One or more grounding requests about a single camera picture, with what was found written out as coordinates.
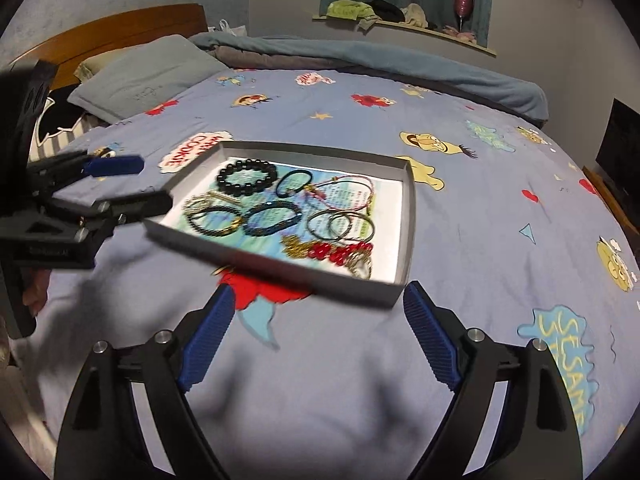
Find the black screen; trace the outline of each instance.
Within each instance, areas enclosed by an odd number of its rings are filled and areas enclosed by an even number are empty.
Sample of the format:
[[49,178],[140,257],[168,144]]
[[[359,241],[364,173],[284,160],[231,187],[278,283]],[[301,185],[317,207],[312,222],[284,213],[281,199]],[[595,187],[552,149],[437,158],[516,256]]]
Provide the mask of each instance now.
[[640,203],[640,114],[617,99],[596,162],[618,189]]

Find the blue gripper pad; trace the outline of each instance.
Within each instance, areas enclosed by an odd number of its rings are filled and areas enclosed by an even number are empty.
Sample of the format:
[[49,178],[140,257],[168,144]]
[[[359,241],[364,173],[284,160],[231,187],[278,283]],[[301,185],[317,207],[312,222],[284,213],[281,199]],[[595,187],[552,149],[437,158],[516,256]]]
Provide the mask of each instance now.
[[215,301],[215,305],[182,351],[178,386],[183,392],[188,392],[194,384],[204,379],[236,311],[236,295],[230,286],[226,286],[218,297],[212,296],[204,308],[212,301]]
[[145,159],[139,155],[97,156],[82,169],[89,176],[138,174],[145,169]]
[[404,288],[404,316],[409,322],[436,379],[454,391],[462,378],[458,372],[455,345],[441,327],[432,308],[433,301],[411,282]]

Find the hand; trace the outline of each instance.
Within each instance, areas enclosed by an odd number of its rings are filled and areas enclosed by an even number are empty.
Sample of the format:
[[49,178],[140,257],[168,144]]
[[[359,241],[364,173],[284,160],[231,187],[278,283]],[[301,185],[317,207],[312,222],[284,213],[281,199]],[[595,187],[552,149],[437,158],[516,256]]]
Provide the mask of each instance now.
[[22,303],[28,306],[32,316],[37,316],[47,303],[50,269],[31,269],[31,285],[22,294]]

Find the green towel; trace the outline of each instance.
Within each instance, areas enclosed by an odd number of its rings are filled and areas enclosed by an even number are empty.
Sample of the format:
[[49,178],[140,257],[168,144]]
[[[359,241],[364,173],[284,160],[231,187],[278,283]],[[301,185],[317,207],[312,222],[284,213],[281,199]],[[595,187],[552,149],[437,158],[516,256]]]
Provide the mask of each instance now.
[[359,27],[367,30],[373,25],[378,17],[370,5],[353,0],[337,0],[329,4],[326,15],[332,18],[343,18],[345,20],[360,20]]

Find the blue blanket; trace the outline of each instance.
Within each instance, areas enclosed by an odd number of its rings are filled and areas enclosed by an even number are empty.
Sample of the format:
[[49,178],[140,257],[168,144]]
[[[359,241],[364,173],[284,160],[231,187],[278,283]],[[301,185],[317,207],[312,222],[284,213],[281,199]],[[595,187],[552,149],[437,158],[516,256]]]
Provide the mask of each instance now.
[[205,50],[226,45],[260,54],[340,59],[384,72],[446,83],[534,120],[549,118],[545,93],[535,83],[400,46],[368,41],[267,40],[236,37],[226,32],[201,32],[190,40]]
[[[229,136],[409,160],[410,278],[496,341],[549,344],[590,472],[638,403],[640,272],[584,175],[542,132],[503,112],[387,79],[301,75],[229,70],[96,128],[71,148],[140,153],[144,171],[85,179],[61,195],[90,203],[157,189],[199,146]],[[217,269],[158,246],[142,226],[117,229],[95,270],[54,272],[35,334],[16,344],[53,433],[92,343],[139,344],[203,306],[218,283],[236,290],[238,313],[187,398],[231,478],[407,478],[452,394],[400,304],[354,308]],[[496,392],[502,398],[504,388]],[[499,415],[492,404],[489,427]],[[147,412],[140,420],[152,424]],[[472,467],[491,440],[483,432]],[[158,445],[150,451],[162,462]]]

